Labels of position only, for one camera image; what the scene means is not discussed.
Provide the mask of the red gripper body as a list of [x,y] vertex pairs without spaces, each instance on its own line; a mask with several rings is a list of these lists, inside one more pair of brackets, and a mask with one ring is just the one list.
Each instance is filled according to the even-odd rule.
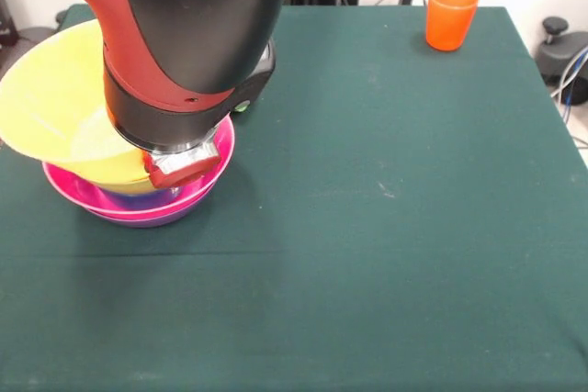
[[203,159],[188,158],[185,154],[155,155],[144,152],[143,166],[156,189],[178,187],[197,180],[221,161],[217,154]]

